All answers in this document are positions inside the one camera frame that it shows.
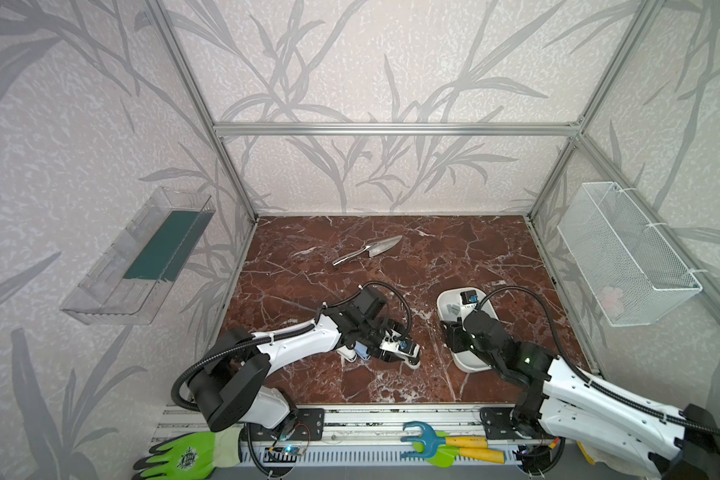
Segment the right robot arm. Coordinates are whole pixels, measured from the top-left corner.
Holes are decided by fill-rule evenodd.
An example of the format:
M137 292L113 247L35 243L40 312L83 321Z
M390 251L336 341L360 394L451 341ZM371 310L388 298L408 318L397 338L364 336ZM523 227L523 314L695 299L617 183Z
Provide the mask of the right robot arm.
M720 427L704 408L661 404L578 368L563 350L514 339L492 296L446 290L438 317L458 368L490 370L522 390L519 432L577 442L594 462L652 479L720 479Z

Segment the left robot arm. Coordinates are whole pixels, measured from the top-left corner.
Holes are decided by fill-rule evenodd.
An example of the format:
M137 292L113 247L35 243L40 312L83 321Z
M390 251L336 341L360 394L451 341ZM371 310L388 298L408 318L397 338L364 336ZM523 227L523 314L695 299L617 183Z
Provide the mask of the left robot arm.
M214 433L249 424L288 434L298 409L281 390L266 386L271 374L323 353L351 358L358 347L369 357L416 369L420 347L412 327L413 312L404 295L388 283L369 281L346 299L321 304L308 321L267 332L226 331L178 376L171 399L201 413Z

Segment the white mini stapler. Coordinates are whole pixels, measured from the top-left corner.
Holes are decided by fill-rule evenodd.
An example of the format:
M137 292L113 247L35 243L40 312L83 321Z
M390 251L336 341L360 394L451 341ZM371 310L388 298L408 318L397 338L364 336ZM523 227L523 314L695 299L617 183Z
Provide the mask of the white mini stapler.
M336 352L348 362L355 362L357 360L357 353L354 349L349 349L346 346L342 346L336 349Z

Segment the grey staple strip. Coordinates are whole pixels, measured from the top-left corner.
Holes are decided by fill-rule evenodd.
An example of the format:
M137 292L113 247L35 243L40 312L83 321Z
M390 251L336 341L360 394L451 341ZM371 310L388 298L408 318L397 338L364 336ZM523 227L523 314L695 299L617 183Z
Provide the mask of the grey staple strip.
M448 304L446 307L447 311L450 315L452 315L455 318L461 317L461 307L456 304Z

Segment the white oval tray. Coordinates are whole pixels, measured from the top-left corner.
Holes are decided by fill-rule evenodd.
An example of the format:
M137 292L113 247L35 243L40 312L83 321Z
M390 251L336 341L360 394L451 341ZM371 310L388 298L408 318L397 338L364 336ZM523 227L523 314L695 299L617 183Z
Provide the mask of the white oval tray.
M439 321L453 318L453 316L450 315L449 312L447 311L446 307L448 304L459 305L461 307L461 318L463 320L464 328L470 332L470 330L469 330L470 322L467 322L467 317L473 311L475 311L476 308L464 308L461 306L459 292L462 290L465 290L465 289L478 290L481 301L486 296L486 294L482 290L475 288L475 287L461 287L461 288L456 288L456 289L445 290L442 293L440 293L439 296L437 297L437 302L436 302L437 314L438 314ZM492 369L492 366L457 366L457 368L464 373L474 374L474 373L489 371Z

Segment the silver metal trowel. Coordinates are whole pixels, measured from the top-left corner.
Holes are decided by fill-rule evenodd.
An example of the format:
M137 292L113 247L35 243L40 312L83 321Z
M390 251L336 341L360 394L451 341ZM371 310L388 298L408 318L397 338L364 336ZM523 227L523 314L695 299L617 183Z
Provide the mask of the silver metal trowel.
M362 256L363 254L368 254L370 258L373 258L375 256L378 256L382 253L385 253L389 250L391 250L393 247L395 247L401 240L403 236L397 235L394 237L378 240L369 244L364 245L359 250L353 251L347 255L344 255L336 260L334 260L331 265L333 267L337 267L341 264L344 264L350 260L353 260L359 256Z

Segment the teal garden hand rake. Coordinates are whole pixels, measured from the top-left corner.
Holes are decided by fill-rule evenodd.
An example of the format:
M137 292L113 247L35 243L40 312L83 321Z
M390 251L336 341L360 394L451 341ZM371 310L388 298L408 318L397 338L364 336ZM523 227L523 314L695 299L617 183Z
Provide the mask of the teal garden hand rake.
M433 458L441 446L453 446L458 448L480 448L487 447L487 440L479 436L439 436L437 432L426 422L410 421L403 424L404 431L417 428L420 430L418 436L405 436L401 438L403 443L420 444L423 447L421 452L404 452L402 458L428 460Z

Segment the green garden hand shovel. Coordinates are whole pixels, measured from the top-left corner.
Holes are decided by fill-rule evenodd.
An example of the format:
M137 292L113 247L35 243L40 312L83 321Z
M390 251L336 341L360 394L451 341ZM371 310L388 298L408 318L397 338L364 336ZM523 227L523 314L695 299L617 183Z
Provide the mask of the green garden hand shovel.
M402 460L423 460L439 468L451 467L458 458L466 458L499 465L503 465L505 463L505 454L502 451L485 448L440 446L436 453L431 457L426 457L423 452L419 451L403 452L401 454Z

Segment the pink object in basket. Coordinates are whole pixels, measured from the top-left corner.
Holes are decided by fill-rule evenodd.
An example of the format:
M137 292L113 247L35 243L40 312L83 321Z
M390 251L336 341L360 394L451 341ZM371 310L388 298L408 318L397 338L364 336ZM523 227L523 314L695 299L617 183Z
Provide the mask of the pink object in basket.
M618 318L624 313L624 291L621 288L606 286L600 291L597 298L609 318Z

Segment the green circuit board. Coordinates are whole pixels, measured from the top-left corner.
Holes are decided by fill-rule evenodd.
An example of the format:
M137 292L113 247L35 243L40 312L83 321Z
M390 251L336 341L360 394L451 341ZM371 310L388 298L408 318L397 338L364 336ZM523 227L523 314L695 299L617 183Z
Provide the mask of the green circuit board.
M307 448L300 445L273 446L267 451L268 455L276 461L293 461L296 457L304 456Z

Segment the green work glove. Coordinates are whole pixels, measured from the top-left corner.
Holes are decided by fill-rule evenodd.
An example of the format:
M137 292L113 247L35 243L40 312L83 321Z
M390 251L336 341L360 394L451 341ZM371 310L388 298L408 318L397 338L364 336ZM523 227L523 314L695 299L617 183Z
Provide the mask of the green work glove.
M241 463L240 427L195 432L154 445L133 465L133 479L207 479Z

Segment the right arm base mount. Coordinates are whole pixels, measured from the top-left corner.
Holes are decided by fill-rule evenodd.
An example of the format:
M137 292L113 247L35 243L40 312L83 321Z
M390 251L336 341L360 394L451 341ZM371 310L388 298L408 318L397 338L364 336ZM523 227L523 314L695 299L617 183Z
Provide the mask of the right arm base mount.
M541 430L518 427L512 417L510 406L483 406L479 409L479 421L488 440L508 441L549 441L550 437Z

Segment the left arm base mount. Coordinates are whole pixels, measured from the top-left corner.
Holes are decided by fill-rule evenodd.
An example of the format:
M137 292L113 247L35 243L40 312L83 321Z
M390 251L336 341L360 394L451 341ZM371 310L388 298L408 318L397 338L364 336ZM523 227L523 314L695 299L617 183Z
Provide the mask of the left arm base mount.
M273 429L254 424L251 427L253 442L318 441L322 439L326 411L323 408L303 408L286 416Z

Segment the aluminium frame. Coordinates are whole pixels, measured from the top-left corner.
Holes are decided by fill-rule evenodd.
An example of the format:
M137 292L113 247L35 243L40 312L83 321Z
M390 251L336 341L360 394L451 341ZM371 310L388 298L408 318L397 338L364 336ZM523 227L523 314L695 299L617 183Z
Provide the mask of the aluminium frame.
M291 323L369 278L416 315L419 371L333 355L270 386L300 403L512 402L495 374L457 368L435 300L520 284L547 298L575 361L720 420L720 1L155 7L257 225L226 324ZM586 182L626 189L703 291L611 326L558 231Z

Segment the clear plastic wall shelf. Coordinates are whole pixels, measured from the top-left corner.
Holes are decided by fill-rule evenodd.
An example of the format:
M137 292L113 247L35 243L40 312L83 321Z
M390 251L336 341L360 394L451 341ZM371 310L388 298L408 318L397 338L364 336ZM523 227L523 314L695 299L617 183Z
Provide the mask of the clear plastic wall shelf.
M149 325L209 226L207 193L158 187L64 299L85 325Z

